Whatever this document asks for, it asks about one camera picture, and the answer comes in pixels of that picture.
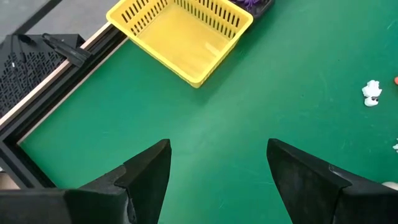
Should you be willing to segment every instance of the plastic basket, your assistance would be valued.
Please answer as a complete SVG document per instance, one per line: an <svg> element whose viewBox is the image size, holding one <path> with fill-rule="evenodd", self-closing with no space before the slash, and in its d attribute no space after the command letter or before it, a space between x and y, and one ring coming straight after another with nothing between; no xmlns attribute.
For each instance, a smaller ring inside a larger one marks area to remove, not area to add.
<svg viewBox="0 0 398 224"><path fill-rule="evenodd" d="M106 18L195 88L253 22L228 0L122 0Z"/></svg>

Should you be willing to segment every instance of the white toy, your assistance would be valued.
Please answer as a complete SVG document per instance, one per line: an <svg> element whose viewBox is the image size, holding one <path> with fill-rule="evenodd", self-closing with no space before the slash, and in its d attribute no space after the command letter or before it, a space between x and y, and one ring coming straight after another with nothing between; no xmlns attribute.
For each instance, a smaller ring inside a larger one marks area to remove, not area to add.
<svg viewBox="0 0 398 224"><path fill-rule="evenodd" d="M398 144L396 144L395 146L393 146L392 147L394 150L396 150L397 151L397 153L398 153Z"/></svg>
<svg viewBox="0 0 398 224"><path fill-rule="evenodd" d="M379 81L370 80L368 84L362 88L362 93L365 97L379 97L381 94L381 89L379 88Z"/></svg>
<svg viewBox="0 0 398 224"><path fill-rule="evenodd" d="M379 88L379 81L370 80L367 85L362 88L362 93L366 97L365 105L366 106L376 106L379 104L378 97L381 94L381 89Z"/></svg>
<svg viewBox="0 0 398 224"><path fill-rule="evenodd" d="M377 104L379 104L379 99L376 97L368 97L365 99L365 105L366 106L376 106Z"/></svg>

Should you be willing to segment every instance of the green table surface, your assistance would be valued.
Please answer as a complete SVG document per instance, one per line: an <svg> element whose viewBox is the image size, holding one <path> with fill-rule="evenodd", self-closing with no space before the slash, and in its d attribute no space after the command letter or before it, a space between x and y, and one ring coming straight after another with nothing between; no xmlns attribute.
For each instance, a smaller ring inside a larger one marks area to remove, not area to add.
<svg viewBox="0 0 398 224"><path fill-rule="evenodd" d="M126 42L22 147L66 188L170 138L159 223L290 223L267 140L398 181L397 74L398 1L277 0L200 89Z"/></svg>

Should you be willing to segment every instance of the wooden edge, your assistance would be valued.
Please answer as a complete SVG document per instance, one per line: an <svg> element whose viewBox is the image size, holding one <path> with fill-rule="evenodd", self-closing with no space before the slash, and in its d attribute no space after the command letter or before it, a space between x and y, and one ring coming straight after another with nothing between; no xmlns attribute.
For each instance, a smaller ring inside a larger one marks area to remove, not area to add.
<svg viewBox="0 0 398 224"><path fill-rule="evenodd" d="M120 46L122 46L122 44L124 44L127 40L128 37L126 37L104 59L102 59L102 61L99 64L97 64L97 66L94 69L92 69L84 79L82 79L75 87L73 87L73 89L70 90L55 106L53 106L53 108L51 108L51 110L47 114L45 114L38 122L36 122L35 125L28 132L26 132L26 134L23 135L23 137L21 137L20 140L18 140L17 144L20 144L23 140L25 140L27 136L29 136L44 120L46 120L48 116L50 116L70 95L72 95L72 93L75 90L77 90L77 88L79 88L81 84L83 84L95 72L95 70L97 70L108 58L110 58L110 56L113 53L115 53L115 51L117 51L117 49L120 48Z"/></svg>
<svg viewBox="0 0 398 224"><path fill-rule="evenodd" d="M111 23L107 22L95 34L93 34L84 44L80 46L82 49L91 47L98 37L101 37L103 32L111 27ZM15 118L26 106L37 98L59 75L69 68L71 63L65 60L52 73L50 73L42 82L40 82L30 93L28 93L20 102L17 103L11 110L9 110L2 118L0 118L0 129L5 127L13 118Z"/></svg>
<svg viewBox="0 0 398 224"><path fill-rule="evenodd" d="M5 172L0 173L0 190L19 190L18 185Z"/></svg>

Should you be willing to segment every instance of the metal frame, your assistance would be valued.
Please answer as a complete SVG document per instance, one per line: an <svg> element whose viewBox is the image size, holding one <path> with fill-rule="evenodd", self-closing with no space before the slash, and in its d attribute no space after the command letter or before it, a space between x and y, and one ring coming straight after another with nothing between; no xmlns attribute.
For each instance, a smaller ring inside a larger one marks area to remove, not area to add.
<svg viewBox="0 0 398 224"><path fill-rule="evenodd" d="M19 143L124 40L126 36L121 31L109 23L105 24L81 46L92 53L83 67L78 68L68 60L64 61L0 119L0 167L20 188L55 187Z"/></svg>

